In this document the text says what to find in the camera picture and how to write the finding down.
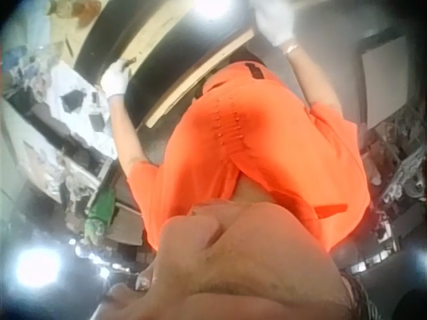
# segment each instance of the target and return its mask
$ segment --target person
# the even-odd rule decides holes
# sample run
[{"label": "person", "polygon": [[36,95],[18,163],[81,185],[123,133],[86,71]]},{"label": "person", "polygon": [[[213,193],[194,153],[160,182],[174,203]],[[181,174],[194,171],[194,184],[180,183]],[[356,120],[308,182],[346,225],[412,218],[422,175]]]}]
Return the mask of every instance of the person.
[{"label": "person", "polygon": [[156,166],[123,103],[124,61],[102,77],[119,162],[157,254],[140,290],[114,286],[94,319],[378,318],[328,254],[370,201],[356,126],[294,39],[290,6],[252,5],[309,107],[262,64],[233,63],[205,82]]}]

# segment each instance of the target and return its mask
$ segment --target white glove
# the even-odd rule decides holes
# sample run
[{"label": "white glove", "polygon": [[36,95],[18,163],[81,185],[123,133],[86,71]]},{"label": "white glove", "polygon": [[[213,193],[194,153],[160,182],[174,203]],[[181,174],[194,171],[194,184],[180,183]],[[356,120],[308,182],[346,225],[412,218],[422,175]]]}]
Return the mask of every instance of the white glove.
[{"label": "white glove", "polygon": [[124,67],[125,59],[119,59],[109,66],[101,78],[101,87],[107,99],[114,95],[124,95],[129,83],[129,70]]},{"label": "white glove", "polygon": [[251,0],[260,32],[278,47],[294,37],[294,10],[285,0]]}]

